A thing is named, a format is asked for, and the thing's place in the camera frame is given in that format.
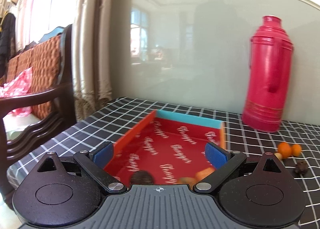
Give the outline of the dark brown water chestnut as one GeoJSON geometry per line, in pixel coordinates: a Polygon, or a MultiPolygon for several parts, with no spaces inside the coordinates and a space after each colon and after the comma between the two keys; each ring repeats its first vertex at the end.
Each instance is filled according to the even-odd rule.
{"type": "Polygon", "coordinates": [[[153,185],[155,180],[148,171],[136,171],[130,176],[130,185],[153,185]]]}
{"type": "Polygon", "coordinates": [[[309,170],[309,167],[308,167],[307,162],[305,160],[301,160],[296,163],[294,172],[295,172],[295,174],[304,175],[308,172],[308,170],[309,170]]]}

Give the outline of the carrot piece upper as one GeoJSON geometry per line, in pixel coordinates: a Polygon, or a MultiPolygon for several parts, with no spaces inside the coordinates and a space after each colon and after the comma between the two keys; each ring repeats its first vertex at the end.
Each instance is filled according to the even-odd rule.
{"type": "Polygon", "coordinates": [[[205,177],[207,177],[208,175],[212,174],[215,171],[215,169],[213,167],[208,167],[204,170],[201,170],[199,172],[197,172],[195,174],[195,179],[197,181],[203,180],[205,177]]]}

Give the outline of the carrot piece with top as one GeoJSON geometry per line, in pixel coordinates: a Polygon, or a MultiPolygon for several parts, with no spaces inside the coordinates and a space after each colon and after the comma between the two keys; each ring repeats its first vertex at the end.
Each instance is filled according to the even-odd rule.
{"type": "Polygon", "coordinates": [[[197,183],[198,183],[198,180],[192,177],[181,177],[177,180],[177,184],[188,185],[190,189],[193,189],[194,185],[197,183]]]}

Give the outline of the small yellowish round fruit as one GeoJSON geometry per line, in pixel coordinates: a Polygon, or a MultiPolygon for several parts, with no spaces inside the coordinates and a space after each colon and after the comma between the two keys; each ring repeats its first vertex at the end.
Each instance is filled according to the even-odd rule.
{"type": "Polygon", "coordinates": [[[279,159],[282,160],[283,156],[279,152],[275,152],[274,155],[279,159]]]}

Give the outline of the red cardboard box tray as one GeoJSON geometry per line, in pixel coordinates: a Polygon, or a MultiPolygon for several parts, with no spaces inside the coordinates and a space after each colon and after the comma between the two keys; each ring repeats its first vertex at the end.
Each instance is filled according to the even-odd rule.
{"type": "Polygon", "coordinates": [[[226,148],[225,123],[220,120],[154,110],[114,143],[104,170],[125,186],[136,171],[148,171],[155,184],[175,185],[181,177],[213,167],[205,145],[226,148]]]}

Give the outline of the orange tangerine upper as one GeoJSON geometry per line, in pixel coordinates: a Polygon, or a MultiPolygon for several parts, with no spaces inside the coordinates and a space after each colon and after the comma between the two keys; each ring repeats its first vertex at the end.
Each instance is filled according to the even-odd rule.
{"type": "Polygon", "coordinates": [[[292,148],[285,141],[278,144],[277,150],[278,153],[282,156],[282,159],[287,159],[292,156],[292,148]]]}

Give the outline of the orange tangerine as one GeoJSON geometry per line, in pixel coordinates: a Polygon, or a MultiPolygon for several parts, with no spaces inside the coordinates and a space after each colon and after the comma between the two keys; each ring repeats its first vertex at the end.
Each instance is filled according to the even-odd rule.
{"type": "Polygon", "coordinates": [[[285,141],[278,144],[277,150],[278,153],[282,156],[282,159],[287,159],[292,156],[292,148],[285,141]]]}
{"type": "Polygon", "coordinates": [[[299,157],[302,152],[302,147],[299,144],[294,144],[291,146],[291,152],[294,157],[299,157]]]}

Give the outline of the orange tangerine far right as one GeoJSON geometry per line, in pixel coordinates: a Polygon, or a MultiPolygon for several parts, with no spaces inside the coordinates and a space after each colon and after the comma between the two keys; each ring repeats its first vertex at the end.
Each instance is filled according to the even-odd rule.
{"type": "Polygon", "coordinates": [[[294,157],[299,157],[302,152],[302,147],[299,144],[294,144],[291,146],[291,152],[294,157]]]}

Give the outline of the black white checkered tablecloth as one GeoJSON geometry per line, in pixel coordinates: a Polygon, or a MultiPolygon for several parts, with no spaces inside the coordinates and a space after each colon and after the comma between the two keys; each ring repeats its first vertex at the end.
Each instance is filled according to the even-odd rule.
{"type": "Polygon", "coordinates": [[[165,185],[182,177],[201,177],[210,167],[204,157],[208,142],[225,143],[226,150],[241,151],[252,158],[275,152],[282,142],[300,146],[300,155],[285,159],[283,164],[293,172],[296,164],[306,162],[306,174],[294,176],[306,195],[300,226],[319,228],[318,125],[284,121],[277,132],[266,133],[245,125],[235,113],[118,98],[11,165],[6,177],[11,186],[18,187],[45,152],[71,156],[128,135],[132,139],[126,148],[116,152],[107,169],[123,183],[129,183],[130,176],[138,170],[149,171],[155,182],[165,185]]]}

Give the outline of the pink plastic bag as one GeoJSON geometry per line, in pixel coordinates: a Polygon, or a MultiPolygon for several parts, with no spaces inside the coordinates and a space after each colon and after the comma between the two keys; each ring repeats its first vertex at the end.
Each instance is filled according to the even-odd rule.
{"type": "MultiPolygon", "coordinates": [[[[31,88],[33,78],[33,68],[30,67],[22,71],[14,80],[5,83],[1,87],[1,98],[27,95],[31,88]]],[[[26,117],[31,113],[31,107],[17,108],[8,113],[14,117],[26,117]]]]}

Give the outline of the orange woven seat cushion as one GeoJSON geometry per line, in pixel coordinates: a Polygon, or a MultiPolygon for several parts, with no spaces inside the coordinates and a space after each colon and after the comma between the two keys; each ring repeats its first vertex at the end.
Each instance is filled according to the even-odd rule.
{"type": "MultiPolygon", "coordinates": [[[[57,82],[57,76],[60,72],[61,38],[61,34],[56,35],[9,60],[8,75],[5,78],[5,82],[1,84],[1,87],[3,87],[5,83],[14,80],[22,71],[30,67],[33,68],[33,78],[31,88],[27,95],[35,95],[52,87],[57,82]]],[[[1,98],[2,119],[12,111],[9,109],[9,103],[6,102],[6,100],[13,98],[21,99],[23,96],[1,98]]],[[[35,115],[40,120],[47,117],[52,111],[52,103],[50,101],[41,104],[31,102],[29,106],[25,107],[31,107],[30,114],[35,115]]]]}

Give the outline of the red thermos flask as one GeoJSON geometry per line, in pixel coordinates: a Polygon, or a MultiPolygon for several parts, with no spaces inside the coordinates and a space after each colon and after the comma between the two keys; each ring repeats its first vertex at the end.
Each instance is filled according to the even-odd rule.
{"type": "Polygon", "coordinates": [[[263,132],[279,129],[289,88],[293,43],[281,19],[266,15],[250,39],[249,84],[244,124],[263,132]]]}

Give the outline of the beige curtain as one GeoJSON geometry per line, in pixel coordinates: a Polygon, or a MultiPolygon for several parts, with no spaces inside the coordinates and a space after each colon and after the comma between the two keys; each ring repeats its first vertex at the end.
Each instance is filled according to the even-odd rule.
{"type": "Polygon", "coordinates": [[[72,75],[78,121],[112,98],[109,37],[112,0],[78,0],[72,27],[72,75]]]}

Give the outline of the black hanging jacket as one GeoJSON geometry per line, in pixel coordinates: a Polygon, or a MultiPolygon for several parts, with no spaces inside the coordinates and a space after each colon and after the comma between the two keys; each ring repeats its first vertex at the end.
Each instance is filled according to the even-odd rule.
{"type": "Polygon", "coordinates": [[[1,22],[1,78],[7,73],[8,61],[16,53],[15,21],[15,16],[12,13],[6,12],[1,22]]]}

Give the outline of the straw hat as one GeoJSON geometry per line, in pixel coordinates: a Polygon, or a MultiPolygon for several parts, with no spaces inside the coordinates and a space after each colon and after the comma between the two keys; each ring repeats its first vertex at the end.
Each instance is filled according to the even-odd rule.
{"type": "Polygon", "coordinates": [[[7,2],[9,2],[15,6],[18,4],[18,0],[7,0],[7,2]]]}

